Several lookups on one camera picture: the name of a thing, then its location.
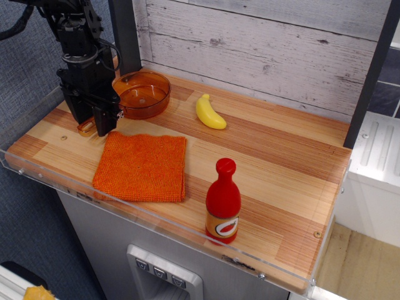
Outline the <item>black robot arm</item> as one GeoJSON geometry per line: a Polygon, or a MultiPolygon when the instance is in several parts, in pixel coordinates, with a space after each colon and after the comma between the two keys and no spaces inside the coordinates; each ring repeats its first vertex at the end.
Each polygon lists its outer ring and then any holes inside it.
{"type": "Polygon", "coordinates": [[[65,69],[57,75],[74,119],[94,119],[97,134],[105,136],[123,116],[113,89],[115,47],[101,38],[104,28],[90,1],[29,1],[46,18],[62,47],[65,69]]]}

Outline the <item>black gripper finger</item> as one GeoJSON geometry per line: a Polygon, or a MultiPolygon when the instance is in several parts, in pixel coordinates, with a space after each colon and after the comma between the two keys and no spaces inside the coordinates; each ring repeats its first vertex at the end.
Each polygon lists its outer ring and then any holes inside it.
{"type": "Polygon", "coordinates": [[[121,117],[119,106],[109,109],[99,107],[93,108],[93,116],[99,137],[105,136],[117,126],[117,121],[121,117]]]}
{"type": "Polygon", "coordinates": [[[91,106],[84,101],[84,98],[81,95],[78,94],[77,96],[75,96],[73,94],[68,94],[67,92],[65,92],[64,98],[68,108],[71,111],[72,116],[78,124],[87,121],[93,116],[91,106]]]}

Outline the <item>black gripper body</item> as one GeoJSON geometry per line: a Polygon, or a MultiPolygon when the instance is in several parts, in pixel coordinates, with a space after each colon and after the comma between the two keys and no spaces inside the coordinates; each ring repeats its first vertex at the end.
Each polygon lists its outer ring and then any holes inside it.
{"type": "Polygon", "coordinates": [[[91,106],[109,109],[119,106],[119,96],[112,87],[115,79],[113,54],[93,52],[83,56],[63,54],[66,69],[59,69],[63,94],[78,94],[91,106]]]}

